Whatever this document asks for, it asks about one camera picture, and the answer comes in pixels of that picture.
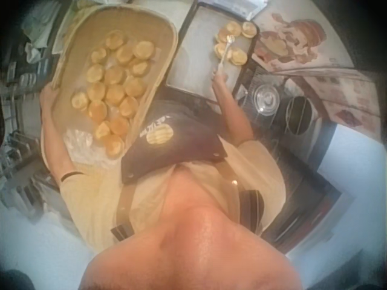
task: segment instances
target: utensil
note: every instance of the utensil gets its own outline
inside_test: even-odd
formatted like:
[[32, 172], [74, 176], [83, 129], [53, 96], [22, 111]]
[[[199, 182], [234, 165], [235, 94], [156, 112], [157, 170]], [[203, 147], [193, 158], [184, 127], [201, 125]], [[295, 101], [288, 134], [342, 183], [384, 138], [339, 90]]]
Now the utensil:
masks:
[[272, 116], [278, 110], [279, 94], [272, 85], [259, 86], [254, 92], [253, 99], [256, 110], [263, 116]]
[[222, 59], [220, 60], [220, 63], [218, 65], [218, 70], [220, 68], [223, 68], [223, 62], [224, 62], [224, 59], [226, 58], [227, 56], [227, 53], [229, 52], [229, 49], [230, 49], [230, 46], [231, 44], [233, 44], [235, 41], [235, 37], [234, 35], [227, 35], [227, 45], [226, 45], [226, 49], [224, 50], [224, 54], [222, 55]]

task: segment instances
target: cartoon character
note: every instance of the cartoon character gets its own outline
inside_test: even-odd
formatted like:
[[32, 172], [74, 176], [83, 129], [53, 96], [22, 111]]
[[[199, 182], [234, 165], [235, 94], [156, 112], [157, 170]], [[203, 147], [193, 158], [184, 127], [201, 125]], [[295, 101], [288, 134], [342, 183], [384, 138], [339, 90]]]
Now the cartoon character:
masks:
[[265, 63], [279, 60], [281, 63], [296, 61], [308, 63], [317, 59], [317, 49], [327, 39], [322, 26], [314, 20], [285, 22], [280, 14], [273, 13], [279, 22], [275, 31], [261, 32], [255, 46], [255, 54]]

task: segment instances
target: neck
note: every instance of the neck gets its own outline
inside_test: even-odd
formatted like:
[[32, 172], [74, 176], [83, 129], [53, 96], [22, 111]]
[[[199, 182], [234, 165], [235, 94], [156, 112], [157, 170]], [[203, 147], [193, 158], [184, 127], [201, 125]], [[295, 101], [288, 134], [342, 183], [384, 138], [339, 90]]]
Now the neck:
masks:
[[178, 166], [169, 179], [160, 220], [178, 218], [182, 213], [201, 207], [220, 210], [216, 200], [201, 186], [192, 172]]

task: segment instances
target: beige shirt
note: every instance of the beige shirt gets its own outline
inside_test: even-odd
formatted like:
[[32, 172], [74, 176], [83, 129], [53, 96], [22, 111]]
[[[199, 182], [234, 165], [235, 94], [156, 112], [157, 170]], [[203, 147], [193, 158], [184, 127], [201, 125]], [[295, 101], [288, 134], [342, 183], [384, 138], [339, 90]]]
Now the beige shirt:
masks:
[[[285, 184], [281, 172], [267, 149], [258, 141], [248, 141], [238, 148], [221, 139], [226, 161], [246, 190], [259, 190], [265, 210], [261, 220], [265, 230], [285, 203]], [[182, 163], [229, 214], [239, 222], [238, 191], [211, 165], [202, 161]], [[97, 252], [117, 242], [110, 232], [122, 190], [120, 166], [104, 170], [76, 164], [84, 175], [73, 175], [60, 185], [71, 216], [82, 237]], [[140, 178], [134, 193], [129, 218], [136, 233], [158, 221], [166, 194], [166, 185], [175, 166], [156, 170]]]

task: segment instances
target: raw biscuit dough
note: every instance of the raw biscuit dough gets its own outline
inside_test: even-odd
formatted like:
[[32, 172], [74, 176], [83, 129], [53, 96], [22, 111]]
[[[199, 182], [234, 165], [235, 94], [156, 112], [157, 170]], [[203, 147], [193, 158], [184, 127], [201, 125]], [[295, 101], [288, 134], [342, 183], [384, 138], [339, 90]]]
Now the raw biscuit dough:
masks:
[[133, 46], [130, 44], [123, 45], [115, 53], [115, 58], [122, 65], [128, 63], [133, 58]]
[[112, 32], [106, 39], [106, 46], [111, 50], [116, 50], [118, 47], [123, 45], [124, 39], [125, 37], [121, 31]]
[[121, 115], [125, 118], [132, 118], [138, 109], [138, 101], [134, 97], [126, 97], [119, 106]]
[[134, 56], [141, 60], [150, 59], [155, 51], [155, 45], [150, 41], [141, 41], [134, 48]]
[[129, 79], [125, 84], [125, 92], [128, 96], [139, 98], [146, 91], [146, 84], [144, 81], [138, 77]]
[[135, 64], [131, 68], [132, 75], [135, 76], [135, 77], [142, 77], [142, 76], [144, 76], [145, 74], [148, 73], [149, 66], [150, 66], [150, 64], [147, 61]]
[[104, 81], [107, 85], [115, 85], [123, 80], [124, 75], [124, 69], [121, 66], [115, 65], [106, 70]]
[[102, 101], [92, 101], [89, 105], [88, 112], [89, 117], [97, 124], [100, 124], [104, 119], [106, 119], [108, 115], [108, 108]]
[[239, 23], [235, 22], [235, 21], [230, 21], [227, 25], [226, 25], [226, 29], [232, 34], [234, 35], [235, 37], [238, 37], [239, 35], [241, 35], [241, 32], [242, 32], [242, 27], [240, 26]]
[[97, 64], [97, 63], [104, 62], [107, 56], [108, 56], [108, 52], [106, 51], [106, 49], [101, 47], [101, 48], [94, 50], [91, 53], [90, 58], [91, 58], [92, 63]]
[[244, 65], [247, 62], [247, 54], [240, 48], [232, 51], [231, 62], [234, 65]]
[[128, 68], [132, 68], [134, 65], [138, 65], [139, 63], [142, 63], [142, 62], [143, 62], [143, 60], [134, 57], [134, 58], [128, 63]]
[[125, 144], [118, 135], [108, 135], [103, 139], [106, 155], [110, 158], [119, 157], [125, 148]]
[[109, 121], [103, 121], [99, 124], [97, 129], [94, 131], [94, 138], [96, 140], [103, 140], [106, 136], [109, 136], [111, 134], [110, 131], [110, 123]]
[[215, 36], [218, 43], [226, 44], [227, 43], [227, 36], [231, 35], [231, 32], [227, 30], [226, 27], [220, 28], [218, 34]]
[[89, 105], [89, 99], [84, 92], [77, 92], [71, 98], [71, 105], [74, 109], [84, 111]]
[[242, 24], [242, 34], [247, 38], [253, 38], [257, 34], [256, 26], [251, 22]]
[[110, 121], [111, 132], [118, 136], [125, 136], [129, 132], [128, 119], [118, 116]]
[[102, 101], [105, 98], [106, 86], [101, 82], [92, 83], [87, 88], [87, 94], [91, 101]]
[[106, 102], [112, 106], [118, 106], [125, 96], [125, 91], [122, 85], [110, 85], [108, 86], [108, 92], [106, 93]]
[[102, 80], [103, 72], [104, 69], [102, 65], [93, 65], [87, 70], [86, 79], [89, 83], [99, 82]]
[[[215, 50], [216, 56], [217, 56], [219, 59], [222, 59], [223, 54], [224, 54], [224, 52], [225, 52], [225, 50], [226, 50], [226, 44], [225, 44], [225, 43], [218, 43], [218, 44], [215, 45], [214, 50]], [[227, 59], [227, 60], [230, 60], [231, 57], [232, 57], [232, 50], [229, 49], [229, 51], [227, 52], [226, 59]]]

